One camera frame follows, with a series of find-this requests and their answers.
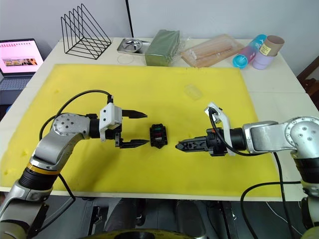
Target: cardboard tube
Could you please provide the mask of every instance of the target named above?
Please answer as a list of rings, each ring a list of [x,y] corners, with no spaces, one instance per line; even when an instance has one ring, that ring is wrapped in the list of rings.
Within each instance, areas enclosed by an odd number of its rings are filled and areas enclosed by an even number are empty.
[[[284,43],[281,37],[269,35],[259,51],[265,56],[276,56]]]

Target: metal tray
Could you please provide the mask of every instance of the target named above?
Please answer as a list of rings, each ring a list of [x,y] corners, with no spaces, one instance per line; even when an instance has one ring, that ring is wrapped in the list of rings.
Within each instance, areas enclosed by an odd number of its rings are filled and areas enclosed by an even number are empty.
[[[149,41],[141,41],[141,40],[140,40],[140,42],[142,42],[142,47],[140,48],[140,50],[138,50],[138,51],[136,51],[136,52],[128,52],[128,51],[125,50],[124,45],[126,44],[126,41],[127,41],[127,40],[130,40],[130,39],[131,39],[131,38],[124,38],[124,39],[121,41],[121,43],[120,43],[120,45],[119,45],[117,51],[120,52],[120,53],[124,53],[124,54],[143,56],[143,55],[145,54],[145,52],[147,51],[148,47],[149,47],[150,44],[151,44]]]

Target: gray floor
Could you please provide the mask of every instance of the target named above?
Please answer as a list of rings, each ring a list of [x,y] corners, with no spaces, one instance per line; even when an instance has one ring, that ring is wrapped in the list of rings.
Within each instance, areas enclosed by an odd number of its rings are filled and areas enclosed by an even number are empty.
[[[47,203],[50,205],[48,215],[57,210],[61,204],[67,200],[67,197],[51,196]],[[119,198],[96,198],[94,200],[83,200],[77,198],[76,202],[52,225],[40,232],[36,239],[63,239],[63,238],[79,238],[81,229],[83,228],[83,219],[85,211],[88,207],[98,205],[101,207],[108,207],[108,217]],[[207,236],[210,239],[226,239],[227,234],[225,224],[220,212],[217,202],[212,201],[195,201],[201,213],[203,222],[205,224]],[[239,202],[231,203],[233,214],[238,232],[239,239],[252,239],[248,228],[243,221]],[[146,221],[141,228],[153,228],[168,231],[177,231],[175,214],[174,214],[174,200],[148,200],[146,208]],[[277,212],[277,214],[284,217],[282,203],[270,202],[270,206]],[[259,239],[289,239],[290,234],[287,224],[280,218],[275,216],[268,208],[265,202],[246,202],[245,208],[250,222],[255,229]],[[291,215],[293,225],[301,233],[305,231],[302,224],[301,212],[297,202],[288,203],[289,212]],[[207,214],[212,221],[212,224],[217,230],[218,235],[214,232]],[[295,238],[300,238],[299,234],[295,234]]]

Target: pink cup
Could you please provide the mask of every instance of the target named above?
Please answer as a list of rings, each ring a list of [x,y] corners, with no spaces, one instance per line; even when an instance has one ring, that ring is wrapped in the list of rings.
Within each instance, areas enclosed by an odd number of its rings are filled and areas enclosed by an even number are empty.
[[[264,70],[276,56],[265,56],[260,51],[257,52],[253,60],[253,67],[258,70]]]

